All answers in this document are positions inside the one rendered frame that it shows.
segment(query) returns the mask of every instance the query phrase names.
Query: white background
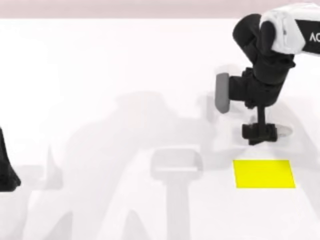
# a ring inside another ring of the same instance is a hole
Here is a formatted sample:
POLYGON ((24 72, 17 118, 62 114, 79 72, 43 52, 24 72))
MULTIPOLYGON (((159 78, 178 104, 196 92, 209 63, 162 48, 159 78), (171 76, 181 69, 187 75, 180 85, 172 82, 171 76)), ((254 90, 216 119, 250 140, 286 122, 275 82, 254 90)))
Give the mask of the white background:
POLYGON ((0 239, 320 239, 320 59, 297 56, 267 110, 294 134, 249 147, 255 111, 213 104, 216 70, 250 66, 236 22, 1 20, 0 125, 23 185, 0 195, 0 239), (203 168, 164 184, 159 148, 203 168), (296 188, 236 189, 233 159, 288 159, 296 188))

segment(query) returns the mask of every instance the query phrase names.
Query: white sleeve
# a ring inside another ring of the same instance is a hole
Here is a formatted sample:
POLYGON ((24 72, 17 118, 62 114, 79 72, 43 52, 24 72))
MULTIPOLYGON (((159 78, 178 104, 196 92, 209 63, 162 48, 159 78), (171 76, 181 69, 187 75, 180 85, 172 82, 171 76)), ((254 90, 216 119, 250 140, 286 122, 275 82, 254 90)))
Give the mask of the white sleeve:
POLYGON ((283 54, 300 54, 304 52, 312 32, 303 32, 297 21, 320 23, 320 6, 315 3, 282 6, 265 12, 261 16, 260 26, 265 21, 270 21, 275 27, 272 50, 283 54))

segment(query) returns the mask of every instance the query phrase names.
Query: yellow parallelogram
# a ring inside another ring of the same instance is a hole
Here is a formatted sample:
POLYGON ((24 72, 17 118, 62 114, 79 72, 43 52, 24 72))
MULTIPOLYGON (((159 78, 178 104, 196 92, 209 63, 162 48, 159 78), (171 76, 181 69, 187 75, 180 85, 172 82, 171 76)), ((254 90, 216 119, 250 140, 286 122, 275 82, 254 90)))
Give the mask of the yellow parallelogram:
POLYGON ((234 160, 237 188, 295 188, 288 160, 234 160))

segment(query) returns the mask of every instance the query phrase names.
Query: yellow rectangle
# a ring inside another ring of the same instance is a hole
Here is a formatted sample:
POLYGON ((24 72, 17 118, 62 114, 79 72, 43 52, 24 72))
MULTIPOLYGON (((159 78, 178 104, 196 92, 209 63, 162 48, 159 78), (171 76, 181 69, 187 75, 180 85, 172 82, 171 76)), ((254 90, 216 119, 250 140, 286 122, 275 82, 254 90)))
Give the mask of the yellow rectangle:
POLYGON ((237 188, 295 188, 288 160, 234 160, 237 188))

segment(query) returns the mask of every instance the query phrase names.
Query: white floor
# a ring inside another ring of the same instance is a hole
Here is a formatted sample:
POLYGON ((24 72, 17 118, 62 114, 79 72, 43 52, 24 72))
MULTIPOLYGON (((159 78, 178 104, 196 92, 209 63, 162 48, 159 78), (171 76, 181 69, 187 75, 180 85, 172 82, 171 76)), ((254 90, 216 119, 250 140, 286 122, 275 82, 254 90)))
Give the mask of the white floor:
POLYGON ((1 20, 0 125, 23 185, 0 195, 0 239, 320 239, 320 58, 297 56, 267 110, 294 134, 248 146, 255 111, 213 102, 216 69, 250 66, 236 22, 1 20), (296 188, 237 189, 234 159, 288 159, 296 188))

